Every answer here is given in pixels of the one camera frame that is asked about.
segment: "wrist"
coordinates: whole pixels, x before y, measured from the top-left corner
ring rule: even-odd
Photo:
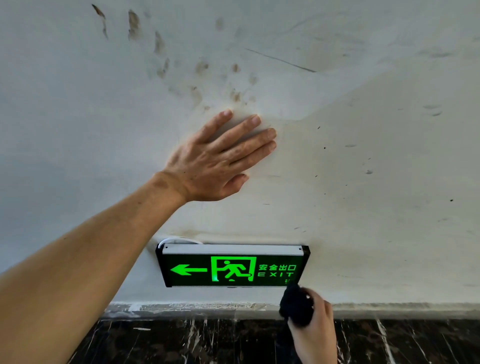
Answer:
[[[178,202],[179,207],[189,201],[187,189],[171,173],[165,171],[157,172],[150,179],[150,183],[156,189],[168,190],[169,194]]]

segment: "left-pointing arrow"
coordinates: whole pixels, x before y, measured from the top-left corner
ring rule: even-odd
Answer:
[[[207,272],[207,268],[187,268],[188,264],[178,264],[171,269],[172,272],[178,273],[181,276],[191,276],[189,272]]]

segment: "black marble floor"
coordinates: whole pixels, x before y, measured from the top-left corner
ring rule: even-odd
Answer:
[[[478,320],[337,320],[340,364],[480,364]],[[298,364],[274,320],[99,321],[69,364]]]

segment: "illuminated exit sign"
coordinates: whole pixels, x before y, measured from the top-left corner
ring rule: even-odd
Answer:
[[[298,283],[306,245],[163,244],[156,255],[167,287],[245,287]]]

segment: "hand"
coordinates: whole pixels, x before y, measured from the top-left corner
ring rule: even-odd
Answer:
[[[308,326],[295,327],[288,320],[295,350],[302,364],[336,364],[336,335],[332,305],[315,291],[304,288],[313,298],[313,316]]]
[[[248,180],[242,174],[260,162],[275,148],[275,129],[267,129],[239,144],[236,142],[251,132],[261,120],[252,115],[239,125],[209,141],[222,125],[233,116],[231,110],[216,115],[186,143],[180,145],[167,162],[164,175],[185,201],[217,201],[240,190]]]

